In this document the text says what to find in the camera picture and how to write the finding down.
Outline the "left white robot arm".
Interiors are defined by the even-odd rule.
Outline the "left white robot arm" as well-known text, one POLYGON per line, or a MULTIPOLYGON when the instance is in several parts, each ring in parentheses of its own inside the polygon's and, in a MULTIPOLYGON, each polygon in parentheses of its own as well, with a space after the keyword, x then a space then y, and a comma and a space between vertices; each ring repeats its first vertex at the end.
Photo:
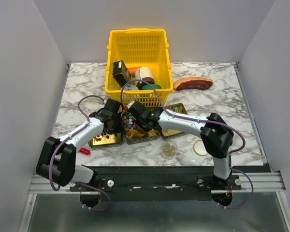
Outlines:
POLYGON ((48 137, 37 162, 36 173, 50 181, 53 190, 70 182, 81 183, 87 191, 97 187, 97 174, 89 167, 76 165, 76 153, 92 138, 123 131, 119 109, 122 104, 108 99, 102 109, 86 117, 86 121, 60 138, 48 137))

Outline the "gold candy tin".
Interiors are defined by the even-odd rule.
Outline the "gold candy tin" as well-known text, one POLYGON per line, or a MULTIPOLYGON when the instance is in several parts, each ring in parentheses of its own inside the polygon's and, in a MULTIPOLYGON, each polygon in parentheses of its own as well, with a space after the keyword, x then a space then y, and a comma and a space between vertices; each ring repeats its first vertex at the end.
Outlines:
MULTIPOLYGON (((165 108, 175 113, 187 114, 187 111, 182 103, 167 105, 165 106, 165 108)), ((168 130, 161 129, 159 132, 162 140, 164 141, 186 135, 185 132, 171 129, 168 130)))
POLYGON ((88 145, 92 149, 97 149, 101 147, 111 147, 122 144, 123 144, 122 133, 108 134, 106 132, 103 132, 102 134, 95 136, 88 142, 88 145))
POLYGON ((127 120, 127 112, 122 113, 124 134, 126 142, 129 145, 148 142, 156 140, 159 138, 158 130, 150 130, 149 132, 144 132, 137 124, 136 121, 127 120))

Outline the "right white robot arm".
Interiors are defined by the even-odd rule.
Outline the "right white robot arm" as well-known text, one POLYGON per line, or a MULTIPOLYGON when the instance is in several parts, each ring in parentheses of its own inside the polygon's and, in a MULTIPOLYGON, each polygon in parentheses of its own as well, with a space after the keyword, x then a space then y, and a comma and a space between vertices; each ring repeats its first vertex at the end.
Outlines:
POLYGON ((177 130, 200 137, 205 150, 213 157, 213 185, 217 189, 224 189, 230 184, 232 171, 229 150, 234 133, 218 114, 212 113, 209 117, 201 117, 175 113, 165 107, 151 110, 138 101, 130 102, 124 109, 144 131, 177 130))

